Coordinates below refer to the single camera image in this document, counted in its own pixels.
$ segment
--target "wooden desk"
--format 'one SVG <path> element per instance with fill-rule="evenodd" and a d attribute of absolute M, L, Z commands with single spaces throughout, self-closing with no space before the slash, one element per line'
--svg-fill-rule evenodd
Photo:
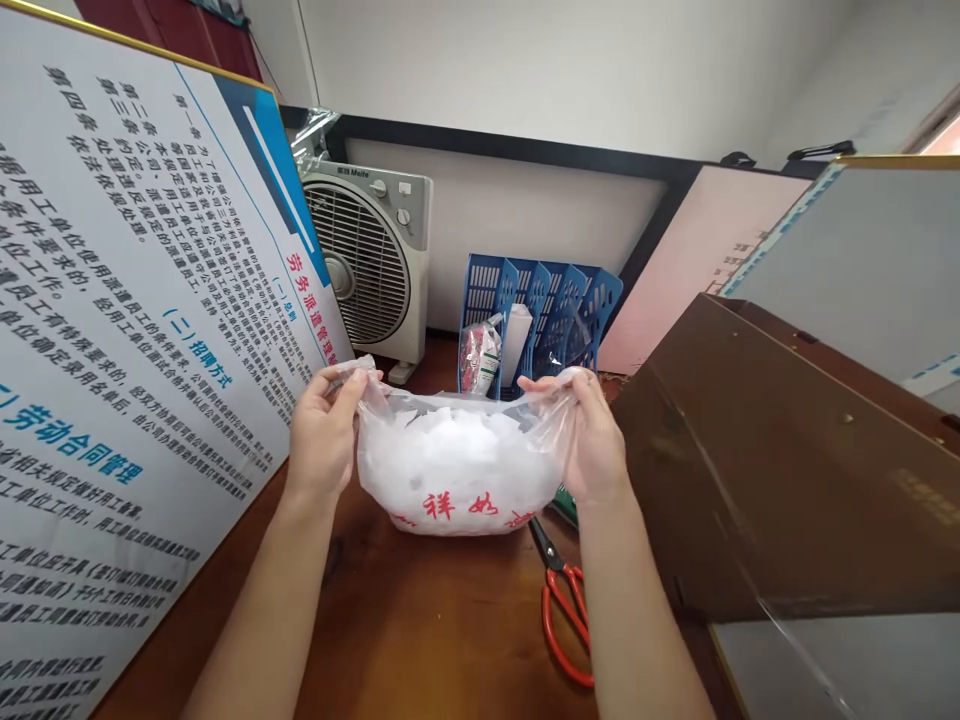
<path fill-rule="evenodd" d="M 455 387 L 456 350 L 453 341 L 431 341 L 410 389 Z M 184 592 L 96 720 L 179 716 L 240 592 L 285 473 Z M 550 512 L 544 527 L 579 564 L 576 534 Z M 297 718 L 597 717 L 593 693 L 568 681 L 548 654 L 540 620 L 544 568 L 529 530 L 452 539 L 401 533 L 354 479 L 333 534 L 342 552 L 320 597 Z M 567 623 L 557 627 L 573 662 L 588 667 Z"/>

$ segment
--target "scissor handle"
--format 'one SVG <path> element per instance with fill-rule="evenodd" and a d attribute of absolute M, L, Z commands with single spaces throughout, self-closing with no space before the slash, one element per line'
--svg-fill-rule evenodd
<path fill-rule="evenodd" d="M 584 646 L 587 648 L 587 653 L 590 652 L 590 632 L 587 630 L 586 622 L 587 607 L 583 602 L 583 593 L 580 591 L 580 585 L 577 582 L 578 579 L 581 582 L 583 581 L 583 571 L 578 567 L 564 565 L 563 574 L 566 576 L 567 582 L 570 584 L 570 589 L 573 593 L 573 598 L 577 603 L 577 607 L 574 608 L 570 601 L 567 600 L 566 595 L 560 592 L 560 588 L 557 586 L 557 573 L 547 568 L 547 584 L 544 585 L 543 593 L 541 595 L 543 632 L 547 636 L 547 645 L 550 646 L 554 657 L 557 658 L 557 662 L 560 663 L 560 667 L 563 668 L 563 671 L 575 682 L 580 683 L 584 687 L 592 688 L 593 675 L 587 675 L 586 673 L 581 672 L 574 667 L 573 663 L 567 659 L 567 656 L 564 655 L 563 651 L 560 649 L 560 644 L 557 642 L 557 637 L 553 630 L 553 613 L 552 608 L 550 607 L 551 596 L 557 599 L 557 603 L 559 603 L 560 608 L 570 620 L 574 630 L 577 631 L 577 635 L 580 636 L 580 640 L 583 641 Z"/>

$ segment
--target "hand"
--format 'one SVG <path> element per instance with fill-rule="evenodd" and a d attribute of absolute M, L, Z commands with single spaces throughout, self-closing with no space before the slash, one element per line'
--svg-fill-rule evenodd
<path fill-rule="evenodd" d="M 518 383 L 524 392 L 543 392 L 556 378 L 533 382 L 521 377 Z M 589 370 L 578 373 L 572 384 L 579 405 L 564 485 L 581 506 L 619 502 L 624 491 L 631 492 L 623 433 L 596 375 Z"/>
<path fill-rule="evenodd" d="M 367 373 L 353 375 L 327 395 L 339 377 L 336 365 L 313 376 L 293 411 L 290 468 L 285 495 L 325 502 L 339 498 L 353 474 L 353 415 L 367 387 Z"/>

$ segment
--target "sign board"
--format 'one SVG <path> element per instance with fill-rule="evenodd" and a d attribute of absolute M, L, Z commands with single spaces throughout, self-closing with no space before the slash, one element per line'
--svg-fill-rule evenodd
<path fill-rule="evenodd" d="M 960 157 L 832 163 L 721 291 L 960 414 Z"/>
<path fill-rule="evenodd" d="M 273 96 L 65 22 L 0 6 L 0 718 L 92 712 L 353 357 Z"/>
<path fill-rule="evenodd" d="M 774 173 L 701 168 L 603 339 L 599 369 L 633 375 L 697 293 L 720 292 L 809 184 Z"/>

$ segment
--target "scissors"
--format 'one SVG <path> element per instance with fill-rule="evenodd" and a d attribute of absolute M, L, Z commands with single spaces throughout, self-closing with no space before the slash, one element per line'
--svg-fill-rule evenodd
<path fill-rule="evenodd" d="M 557 603 L 559 603 L 564 615 L 567 616 L 570 624 L 573 625 L 573 629 L 576 630 L 577 635 L 580 636 L 580 640 L 583 641 L 584 646 L 587 648 L 587 653 L 589 653 L 590 632 L 587 630 L 587 607 L 583 602 L 583 592 L 580 590 L 580 584 L 583 582 L 583 571 L 578 567 L 564 562 L 537 518 L 533 518 L 530 521 L 530 531 L 533 533 L 534 540 L 537 541 L 537 549 L 540 551 L 540 557 L 543 558 L 543 564 L 547 566 L 547 581 L 543 586 L 543 594 L 541 596 L 543 632 L 544 635 L 547 636 L 547 645 L 553 652 L 553 656 L 557 659 L 557 662 L 560 663 L 560 667 L 563 668 L 563 671 L 572 680 L 580 683 L 584 687 L 592 688 L 593 675 L 587 675 L 575 668 L 560 649 L 556 635 L 553 632 L 553 612 L 550 606 L 550 597 L 553 596 L 556 598 Z M 562 574 L 567 578 L 573 598 L 577 603 L 576 608 L 573 607 L 567 599 L 567 596 L 560 592 L 560 588 L 557 586 L 558 574 Z"/>

